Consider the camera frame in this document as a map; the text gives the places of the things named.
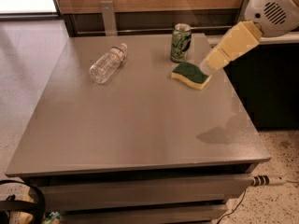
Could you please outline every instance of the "sponge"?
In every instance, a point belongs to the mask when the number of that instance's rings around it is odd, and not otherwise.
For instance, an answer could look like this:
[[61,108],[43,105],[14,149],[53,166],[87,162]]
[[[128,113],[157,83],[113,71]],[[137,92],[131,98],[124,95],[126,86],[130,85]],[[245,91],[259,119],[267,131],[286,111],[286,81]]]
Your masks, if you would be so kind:
[[195,64],[184,62],[172,71],[171,78],[176,78],[192,88],[202,90],[211,79],[211,76],[202,73]]

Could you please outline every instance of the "plastic bottle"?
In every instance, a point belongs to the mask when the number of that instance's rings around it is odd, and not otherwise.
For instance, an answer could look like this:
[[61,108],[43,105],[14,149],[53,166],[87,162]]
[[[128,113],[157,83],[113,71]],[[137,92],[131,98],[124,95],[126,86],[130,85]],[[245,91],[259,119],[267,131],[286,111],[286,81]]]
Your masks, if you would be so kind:
[[93,82],[104,84],[121,62],[127,56],[127,45],[121,43],[120,46],[112,47],[109,52],[104,54],[90,69],[90,76]]

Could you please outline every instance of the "drawer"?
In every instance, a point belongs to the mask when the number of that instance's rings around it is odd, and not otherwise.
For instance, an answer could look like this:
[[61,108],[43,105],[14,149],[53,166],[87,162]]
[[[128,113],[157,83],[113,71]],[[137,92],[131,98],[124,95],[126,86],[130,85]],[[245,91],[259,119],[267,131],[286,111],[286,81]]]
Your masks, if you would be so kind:
[[80,211],[169,203],[226,201],[249,186],[248,175],[207,175],[41,187],[46,211]]
[[65,224],[160,224],[194,223],[217,219],[226,212],[225,205],[186,206],[137,211],[66,215]]

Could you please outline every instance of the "speckled floor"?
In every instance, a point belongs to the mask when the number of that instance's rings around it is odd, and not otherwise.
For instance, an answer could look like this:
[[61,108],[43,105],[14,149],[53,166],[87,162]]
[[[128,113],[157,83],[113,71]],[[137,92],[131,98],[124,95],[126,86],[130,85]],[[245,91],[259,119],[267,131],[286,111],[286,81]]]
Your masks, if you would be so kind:
[[[62,21],[0,22],[0,179],[56,64],[67,32]],[[272,160],[254,175],[299,180],[299,131],[259,132]],[[12,191],[22,189],[19,186]],[[0,187],[0,199],[7,188]],[[239,200],[228,202],[235,208]],[[238,209],[221,223],[299,223],[299,184],[250,187]]]

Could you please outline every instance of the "soda can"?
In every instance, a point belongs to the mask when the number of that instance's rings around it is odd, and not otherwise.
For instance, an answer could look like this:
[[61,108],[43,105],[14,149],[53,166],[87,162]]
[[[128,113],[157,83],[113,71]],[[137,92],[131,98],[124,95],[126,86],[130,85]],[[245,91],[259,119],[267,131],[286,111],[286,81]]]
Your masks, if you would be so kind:
[[179,23],[172,32],[171,54],[173,62],[181,63],[187,60],[188,49],[191,44],[191,26]]

